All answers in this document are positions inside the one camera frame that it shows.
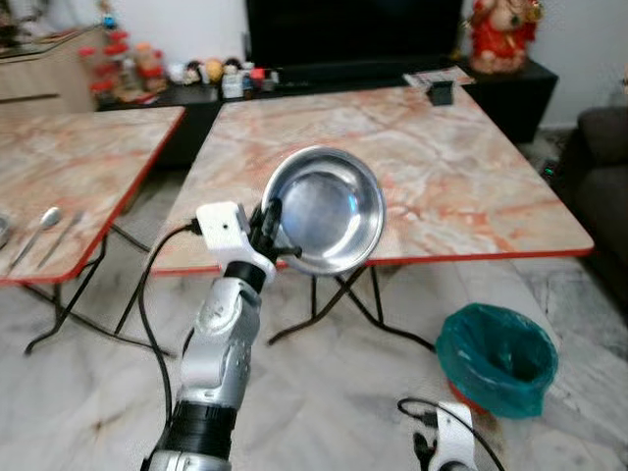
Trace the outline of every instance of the table top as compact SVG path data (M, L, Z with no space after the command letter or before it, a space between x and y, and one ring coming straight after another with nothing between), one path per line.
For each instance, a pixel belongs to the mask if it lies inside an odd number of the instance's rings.
M394 87L225 105L163 231L209 202L239 202L250 215L290 153L323 144L365 162L384 190L371 264L589 253L589 235L516 147L463 89L454 100L434 107L423 91ZM202 238L184 234L153 272L218 268Z
M0 249L0 284L60 283L74 278L148 172L183 108L0 119L0 214L12 233ZM43 213L62 219L41 234L13 269ZM84 211L48 262L48 249Z

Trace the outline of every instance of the garbage bag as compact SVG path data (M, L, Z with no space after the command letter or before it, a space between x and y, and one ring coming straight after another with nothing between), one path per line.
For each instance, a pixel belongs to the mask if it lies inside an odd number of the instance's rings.
M558 368L541 327L521 314L469 304L445 320L436 351L453 385L497 416L535 417Z

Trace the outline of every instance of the black cabinet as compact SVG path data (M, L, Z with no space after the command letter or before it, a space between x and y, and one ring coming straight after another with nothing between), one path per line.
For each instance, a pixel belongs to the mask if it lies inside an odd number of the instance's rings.
M518 74L486 76L459 64L476 82L464 89L512 142L530 142L548 108L558 76L534 61Z
M536 62L529 61L525 69L510 76L485 76L473 72L468 63L458 64L476 83L465 85L466 91L482 107L512 142L529 142L534 138L539 122L550 103L558 76ZM259 98L354 91L387 86L407 86L402 77L344 80L327 83L296 83L282 86ZM157 167L190 167L205 141L223 102L215 88L203 85L172 85L150 104L115 104L100 111L163 106L184 106L185 114L177 130L163 147Z

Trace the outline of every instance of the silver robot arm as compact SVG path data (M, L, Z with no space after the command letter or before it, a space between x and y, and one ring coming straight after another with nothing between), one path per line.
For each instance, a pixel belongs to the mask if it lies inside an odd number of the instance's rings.
M142 471L231 470L231 433L259 331L259 293L273 280L278 256L300 256L298 248L274 246L281 209L278 200L263 213L256 209L249 226L234 203L198 208L203 237L224 277L214 281L196 316L173 418Z

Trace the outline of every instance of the sofa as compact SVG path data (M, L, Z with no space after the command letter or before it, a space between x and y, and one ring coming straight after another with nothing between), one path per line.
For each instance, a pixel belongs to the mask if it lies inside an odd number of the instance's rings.
M628 311L628 108L583 113L550 184L596 241L586 262Z

